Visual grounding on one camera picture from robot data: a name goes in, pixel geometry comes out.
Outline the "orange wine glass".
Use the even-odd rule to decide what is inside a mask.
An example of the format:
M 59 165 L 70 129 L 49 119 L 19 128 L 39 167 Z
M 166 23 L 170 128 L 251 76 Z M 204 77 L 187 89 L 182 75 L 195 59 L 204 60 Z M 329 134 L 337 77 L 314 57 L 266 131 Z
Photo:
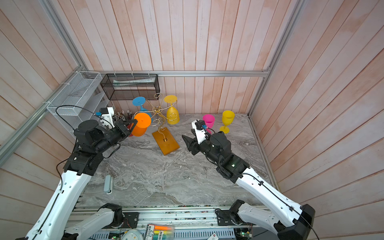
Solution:
M 133 128 L 130 137 L 141 137 L 145 134 L 147 128 L 151 125 L 152 119 L 147 113 L 138 113 L 135 115 L 134 120 L 137 120 L 138 122 Z

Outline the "blue wine glass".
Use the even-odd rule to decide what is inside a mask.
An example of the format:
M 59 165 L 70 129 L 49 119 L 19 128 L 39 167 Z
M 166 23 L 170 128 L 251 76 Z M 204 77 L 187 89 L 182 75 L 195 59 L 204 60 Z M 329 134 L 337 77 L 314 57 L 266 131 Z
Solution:
M 133 105 L 136 107 L 140 107 L 139 111 L 137 111 L 134 116 L 136 116 L 138 113 L 146 113 L 151 119 L 153 117 L 151 111 L 145 109 L 143 107 L 144 103 L 146 103 L 146 98 L 145 97 L 136 97 L 133 99 Z

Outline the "dark yellow wine glass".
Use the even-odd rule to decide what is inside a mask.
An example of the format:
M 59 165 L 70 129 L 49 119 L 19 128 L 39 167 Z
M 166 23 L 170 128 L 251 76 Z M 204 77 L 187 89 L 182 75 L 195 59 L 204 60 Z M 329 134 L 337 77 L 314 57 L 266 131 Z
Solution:
M 175 107 L 178 98 L 174 95 L 168 95 L 164 101 L 170 106 L 167 108 L 167 121 L 169 125 L 176 125 L 180 121 L 179 112 Z

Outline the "pink wine glass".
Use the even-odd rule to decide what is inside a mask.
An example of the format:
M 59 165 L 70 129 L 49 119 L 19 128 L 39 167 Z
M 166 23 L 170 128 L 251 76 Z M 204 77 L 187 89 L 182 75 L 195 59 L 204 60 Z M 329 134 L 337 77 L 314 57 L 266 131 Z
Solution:
M 211 134 L 212 133 L 211 128 L 214 126 L 215 117 L 213 115 L 207 114 L 203 116 L 203 121 L 207 126 L 207 131 Z

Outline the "light yellow wine glass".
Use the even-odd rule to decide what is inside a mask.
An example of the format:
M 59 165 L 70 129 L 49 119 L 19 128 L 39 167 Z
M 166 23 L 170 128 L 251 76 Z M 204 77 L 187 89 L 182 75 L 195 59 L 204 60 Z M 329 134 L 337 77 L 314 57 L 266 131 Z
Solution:
M 232 124 L 235 118 L 235 113 L 232 111 L 224 111 L 222 113 L 222 123 L 223 126 L 220 127 L 220 131 L 224 134 L 228 134 L 230 132 L 229 125 Z

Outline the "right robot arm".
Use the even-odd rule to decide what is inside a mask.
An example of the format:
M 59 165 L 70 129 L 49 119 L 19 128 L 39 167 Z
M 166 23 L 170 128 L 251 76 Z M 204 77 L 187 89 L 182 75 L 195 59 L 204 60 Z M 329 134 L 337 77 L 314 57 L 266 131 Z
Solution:
M 227 180 L 256 197 L 268 210 L 261 210 L 237 200 L 230 208 L 231 220 L 257 225 L 280 240 L 306 240 L 311 231 L 316 211 L 310 205 L 290 200 L 268 182 L 242 158 L 233 154 L 231 142 L 223 132 L 213 135 L 196 133 L 194 138 L 182 136 L 192 155 L 202 153 Z

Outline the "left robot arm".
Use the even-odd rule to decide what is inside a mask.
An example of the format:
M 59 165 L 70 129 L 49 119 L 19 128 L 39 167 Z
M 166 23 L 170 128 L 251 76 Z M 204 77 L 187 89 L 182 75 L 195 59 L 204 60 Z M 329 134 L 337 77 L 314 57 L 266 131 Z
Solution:
M 24 237 L 26 240 L 87 240 L 103 227 L 119 229 L 124 225 L 122 207 L 105 204 L 78 226 L 66 227 L 80 194 L 105 160 L 103 153 L 131 135 L 137 123 L 135 119 L 119 120 L 112 129 L 100 126 L 96 120 L 79 124 L 74 131 L 77 142 L 65 161 L 61 181 L 42 215 Z

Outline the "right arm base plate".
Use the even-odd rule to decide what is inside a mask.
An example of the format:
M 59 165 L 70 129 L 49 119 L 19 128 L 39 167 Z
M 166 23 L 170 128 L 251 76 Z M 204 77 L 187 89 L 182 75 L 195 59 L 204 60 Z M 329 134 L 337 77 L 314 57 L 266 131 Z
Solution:
M 239 216 L 230 210 L 215 209 L 217 223 L 219 226 L 252 226 L 251 223 L 246 223 Z

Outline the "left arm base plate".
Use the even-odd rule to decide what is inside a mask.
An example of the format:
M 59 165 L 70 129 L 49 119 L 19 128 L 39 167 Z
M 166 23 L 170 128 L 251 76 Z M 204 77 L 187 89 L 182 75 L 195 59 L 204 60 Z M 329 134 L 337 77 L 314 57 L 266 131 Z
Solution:
M 128 228 L 134 229 L 138 225 L 139 213 L 138 212 L 122 212 L 118 214 L 117 217 L 114 217 L 113 222 L 103 229 L 120 229 Z

